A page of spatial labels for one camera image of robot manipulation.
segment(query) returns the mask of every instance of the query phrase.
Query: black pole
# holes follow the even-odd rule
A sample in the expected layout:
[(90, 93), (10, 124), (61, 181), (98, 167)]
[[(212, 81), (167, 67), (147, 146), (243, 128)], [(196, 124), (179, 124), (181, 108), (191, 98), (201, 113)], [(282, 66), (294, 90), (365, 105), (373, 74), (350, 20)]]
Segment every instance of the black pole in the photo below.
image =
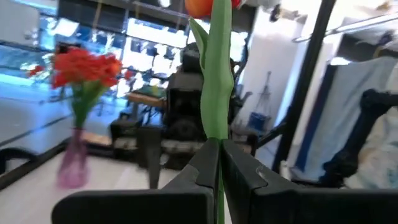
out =
[(325, 31), (329, 23), (331, 12), (335, 6), (336, 0), (323, 0), (319, 11), (315, 27), (313, 29), (310, 43), (305, 54), (298, 78), (297, 87), (294, 92), (292, 103), (287, 111), (286, 126), (280, 139), (279, 147), (275, 155), (272, 170), (279, 173), (280, 162), (287, 160), (287, 156), (292, 146), (297, 124), (303, 110), (305, 98), (311, 83), (313, 71), (317, 65), (319, 51), (322, 47)]

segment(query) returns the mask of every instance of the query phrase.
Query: tulip leaf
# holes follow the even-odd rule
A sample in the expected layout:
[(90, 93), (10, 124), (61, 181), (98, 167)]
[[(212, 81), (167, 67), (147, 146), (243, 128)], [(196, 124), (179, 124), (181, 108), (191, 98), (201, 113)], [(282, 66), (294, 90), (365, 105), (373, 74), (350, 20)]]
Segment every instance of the tulip leaf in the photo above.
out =
[(197, 46), (200, 53), (200, 68), (202, 72), (205, 71), (205, 55), (207, 49), (207, 40), (208, 40), (208, 33), (204, 30), (204, 28), (199, 25), (199, 23), (193, 19), (189, 19), (189, 26), (191, 27), (193, 36), (197, 42)]
[(200, 103), (203, 129), (208, 138), (228, 138), (229, 99), (234, 85), (229, 61), (231, 21), (231, 1), (214, 0)]

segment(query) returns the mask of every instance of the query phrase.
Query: tulip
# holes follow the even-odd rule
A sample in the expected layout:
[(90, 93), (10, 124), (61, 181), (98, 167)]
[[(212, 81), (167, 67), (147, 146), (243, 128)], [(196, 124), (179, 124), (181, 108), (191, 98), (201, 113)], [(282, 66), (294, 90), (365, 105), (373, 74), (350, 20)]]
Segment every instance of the tulip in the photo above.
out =
[[(231, 0), (232, 8), (242, 6), (246, 0)], [(190, 16), (199, 19), (210, 16), (213, 0), (185, 0), (185, 8)]]

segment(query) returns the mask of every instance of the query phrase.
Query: pink vase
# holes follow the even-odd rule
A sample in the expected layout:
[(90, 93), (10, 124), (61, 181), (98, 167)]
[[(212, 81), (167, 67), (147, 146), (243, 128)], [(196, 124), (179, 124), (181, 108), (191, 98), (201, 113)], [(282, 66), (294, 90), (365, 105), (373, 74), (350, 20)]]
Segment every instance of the pink vase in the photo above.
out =
[(87, 148), (83, 141), (83, 132), (83, 129), (73, 129), (73, 136), (63, 155), (57, 176), (57, 184), (62, 188), (79, 188), (88, 181)]

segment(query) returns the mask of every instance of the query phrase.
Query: white sheet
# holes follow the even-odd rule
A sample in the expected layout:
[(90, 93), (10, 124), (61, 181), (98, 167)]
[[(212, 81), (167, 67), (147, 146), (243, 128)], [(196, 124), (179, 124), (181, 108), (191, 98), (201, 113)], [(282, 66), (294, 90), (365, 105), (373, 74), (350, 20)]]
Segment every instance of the white sheet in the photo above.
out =
[(359, 116), (363, 92), (370, 88), (387, 90), (396, 63), (394, 58), (383, 57), (338, 68), (308, 152), (306, 178), (316, 180), (323, 174), (323, 163), (343, 148)]
[[(387, 88), (398, 93), (398, 64)], [(391, 108), (380, 117), (361, 150), (358, 172), (345, 180), (350, 188), (398, 189), (398, 110)]]

